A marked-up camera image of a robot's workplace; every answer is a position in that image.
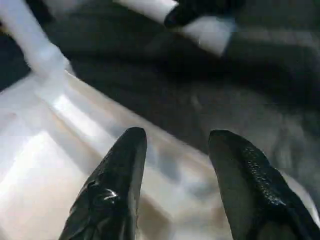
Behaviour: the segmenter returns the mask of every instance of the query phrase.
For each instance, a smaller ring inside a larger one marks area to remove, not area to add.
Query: black object
[[[233,239],[320,239],[320,230],[300,198],[249,141],[214,130],[209,156]]]
[[[59,240],[135,240],[146,132],[128,129],[81,189]]]
[[[179,0],[165,17],[167,28],[182,27],[203,15],[226,16],[245,5],[246,0]]]

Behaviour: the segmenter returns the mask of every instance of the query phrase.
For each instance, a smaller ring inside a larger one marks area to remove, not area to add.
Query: white tube
[[[163,24],[166,15],[176,6],[174,0],[115,0],[129,9]],[[235,30],[234,22],[214,16],[200,17],[178,32],[193,40],[202,49],[218,56],[226,49]]]
[[[0,19],[36,74],[47,78],[66,68],[68,61],[59,48],[48,40],[23,0],[0,0]]]

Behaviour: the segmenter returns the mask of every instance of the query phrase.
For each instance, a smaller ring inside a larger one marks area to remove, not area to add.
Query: white plastic surface
[[[166,15],[177,5],[174,0],[115,0],[129,9],[163,24]],[[176,29],[200,48],[221,56],[236,28],[234,21],[214,16],[200,17],[189,25]]]
[[[187,229],[230,239],[207,156],[67,73],[39,82],[0,94],[1,240],[57,239],[86,178],[132,126],[148,137],[139,239],[185,240]]]

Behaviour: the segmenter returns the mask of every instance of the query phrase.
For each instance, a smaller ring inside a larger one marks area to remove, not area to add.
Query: dark floor
[[[211,129],[243,135],[303,184],[320,209],[320,85],[311,74],[315,56],[308,49],[286,49],[292,55],[283,65],[216,59],[159,24],[102,0],[46,31],[77,76],[94,88],[204,153]]]

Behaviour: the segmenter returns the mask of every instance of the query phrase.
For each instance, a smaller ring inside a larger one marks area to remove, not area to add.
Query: white pole
[[[37,75],[48,78],[64,71],[68,60],[49,41],[23,0],[0,0],[0,19]]]
[[[174,0],[115,0],[127,8],[163,24],[167,14],[176,6]],[[233,21],[214,16],[200,17],[177,31],[190,38],[202,49],[222,55],[236,28]]]

